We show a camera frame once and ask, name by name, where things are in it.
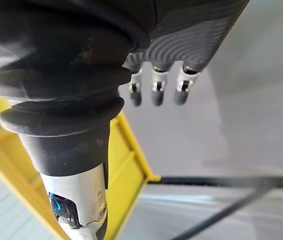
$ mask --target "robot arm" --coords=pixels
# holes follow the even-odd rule
[[[247,3],[0,0],[0,98],[12,105],[0,123],[19,135],[71,239],[106,233],[110,120],[124,105],[119,85],[145,61],[156,67],[158,91],[159,73],[174,61],[201,72]],[[177,90],[188,90],[181,81]]]

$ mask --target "silver metal part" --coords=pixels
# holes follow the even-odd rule
[[[58,223],[72,240],[96,240],[96,232],[107,216],[107,202],[103,164],[71,176],[40,174],[47,193],[53,193],[76,204],[79,229],[70,228],[68,221],[58,218]]]
[[[143,70],[140,69],[137,73],[131,74],[131,80],[128,85],[130,93],[140,93],[142,87],[142,72]]]
[[[163,92],[167,83],[168,71],[158,72],[152,70],[152,90],[154,92]]]
[[[201,72],[196,74],[187,74],[184,72],[183,68],[180,68],[179,75],[177,77],[177,91],[178,92],[189,92],[190,88],[194,85]]]

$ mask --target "yellow metal bar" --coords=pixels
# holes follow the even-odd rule
[[[136,153],[137,161],[142,168],[142,170],[145,172],[147,180],[152,182],[159,182],[161,180],[160,176],[157,176],[153,173],[151,167],[149,166],[146,157],[142,151],[142,148],[140,147],[132,128],[128,124],[128,120],[123,112],[120,112],[117,116],[119,124],[125,133],[125,136],[127,137],[132,149]]]
[[[0,179],[13,191],[26,207],[59,240],[69,240],[52,215],[50,205],[39,196],[33,187],[15,168],[7,155],[0,149]]]
[[[134,198],[134,200],[133,200],[133,202],[131,203],[131,206],[130,206],[128,212],[126,213],[126,216],[125,216],[124,220],[121,222],[121,225],[120,225],[119,228],[117,229],[117,232],[114,234],[114,236],[113,236],[113,238],[112,238],[113,240],[118,239],[119,236],[122,234],[122,232],[123,232],[125,226],[127,225],[127,222],[128,222],[128,220],[129,220],[129,218],[131,217],[131,215],[132,215],[132,213],[133,213],[133,211],[134,211],[134,209],[135,209],[135,207],[136,207],[136,205],[137,205],[137,203],[138,203],[138,199],[139,199],[139,198],[138,198],[138,194],[144,191],[146,185],[147,185],[147,179],[145,179],[145,181],[143,181],[143,183],[142,183],[142,185],[141,185],[139,191],[137,192],[136,197]]]
[[[123,172],[123,170],[126,168],[127,164],[130,162],[130,161],[133,161],[134,160],[134,157],[135,157],[135,152],[131,151],[128,156],[126,157],[125,160],[122,161],[120,167],[116,170],[116,172],[110,176],[110,179],[109,179],[109,187],[112,186],[112,184],[115,183],[116,179],[118,178],[118,176]]]
[[[4,129],[0,129],[0,140],[3,140],[5,138],[10,137],[11,135],[13,135],[13,133],[11,133],[10,131],[6,131]]]

